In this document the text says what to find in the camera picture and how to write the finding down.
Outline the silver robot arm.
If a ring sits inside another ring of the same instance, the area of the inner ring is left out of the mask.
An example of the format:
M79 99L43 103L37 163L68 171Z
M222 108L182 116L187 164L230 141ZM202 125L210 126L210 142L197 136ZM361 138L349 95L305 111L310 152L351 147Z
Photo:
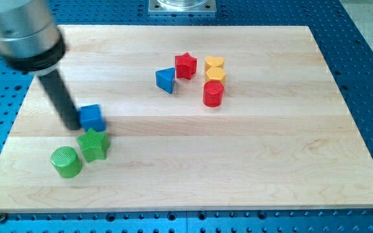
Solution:
M65 51L45 0L0 0L0 55L11 68L46 75Z

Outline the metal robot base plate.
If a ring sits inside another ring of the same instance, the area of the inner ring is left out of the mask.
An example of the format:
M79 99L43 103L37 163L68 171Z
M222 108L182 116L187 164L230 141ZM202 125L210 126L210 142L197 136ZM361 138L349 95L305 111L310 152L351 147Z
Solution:
M216 0L149 0L150 14L215 13Z

